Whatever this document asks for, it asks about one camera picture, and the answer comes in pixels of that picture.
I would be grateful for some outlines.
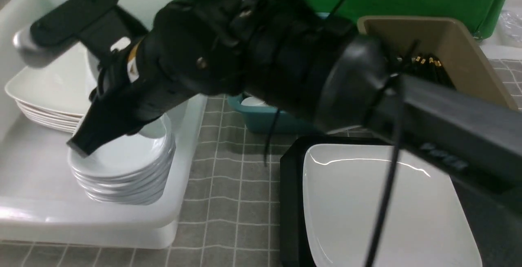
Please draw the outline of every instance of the white sticker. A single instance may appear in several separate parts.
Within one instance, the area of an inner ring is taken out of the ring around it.
[[[125,48],[127,48],[127,46],[129,46],[131,44],[131,39],[127,38],[127,37],[123,37],[121,39],[118,40],[118,42],[115,42],[112,46],[111,46],[111,51],[114,51],[114,50],[123,50]]]
[[[136,57],[127,63],[127,75],[131,83],[134,83],[139,78],[138,67],[136,66]]]

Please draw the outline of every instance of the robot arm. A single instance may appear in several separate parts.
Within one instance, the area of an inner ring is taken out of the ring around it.
[[[174,0],[146,32],[116,3],[69,0],[15,39],[28,64],[45,65],[76,40],[102,59],[93,104],[68,142],[77,152],[199,93],[248,92],[323,131],[364,126],[392,139],[390,62],[349,20],[322,20],[304,0]],[[60,31],[63,17],[79,23]],[[132,43],[114,53],[101,39],[122,36]],[[403,101],[406,150],[522,215],[520,114],[407,75]]]

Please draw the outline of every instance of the black tray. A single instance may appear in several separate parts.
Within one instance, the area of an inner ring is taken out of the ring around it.
[[[315,267],[304,221],[303,162],[316,144],[386,145],[378,139],[301,137],[281,158],[280,256],[284,267]],[[522,220],[453,182],[484,267],[522,267]]]

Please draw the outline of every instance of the white dish rack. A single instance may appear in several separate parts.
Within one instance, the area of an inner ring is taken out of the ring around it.
[[[12,45],[22,27],[65,0],[11,0],[0,11],[0,85],[24,63]],[[120,0],[151,27],[155,13],[171,0]],[[112,247],[167,247],[188,183],[206,97],[196,96],[168,112],[176,151],[162,197],[146,206],[90,200],[67,165],[70,134],[25,118],[15,101],[0,93],[0,239]]]

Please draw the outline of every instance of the gray tiled countertop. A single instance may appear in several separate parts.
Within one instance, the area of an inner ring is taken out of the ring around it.
[[[522,108],[522,63],[492,61]],[[369,137],[350,131],[353,137]],[[249,133],[224,97],[209,98],[175,242],[163,250],[0,242],[6,267],[278,267],[279,159],[297,136]]]

